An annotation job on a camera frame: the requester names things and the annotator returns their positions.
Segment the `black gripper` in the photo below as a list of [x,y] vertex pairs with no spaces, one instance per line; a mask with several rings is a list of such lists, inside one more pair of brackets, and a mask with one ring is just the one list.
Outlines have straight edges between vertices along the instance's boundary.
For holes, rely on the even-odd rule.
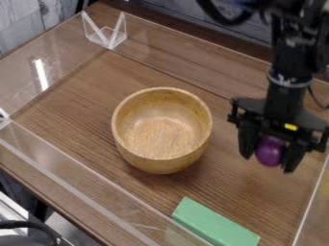
[[248,160],[263,135],[276,136],[289,144],[285,147],[281,167],[292,173],[307,152],[324,153],[329,140],[329,124],[307,109],[300,109],[293,118],[267,114],[265,99],[233,98],[228,121],[239,128],[240,153]]

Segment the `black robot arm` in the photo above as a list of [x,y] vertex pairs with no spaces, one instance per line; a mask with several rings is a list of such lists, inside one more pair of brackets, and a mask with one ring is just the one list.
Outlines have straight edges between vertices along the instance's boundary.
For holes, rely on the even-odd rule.
[[329,66],[329,0],[233,0],[241,13],[227,17],[213,0],[197,0],[209,17],[237,26],[255,15],[272,18],[273,62],[267,97],[231,100],[228,121],[239,128],[240,153],[292,173],[305,154],[327,151],[329,123],[304,105],[313,75]]

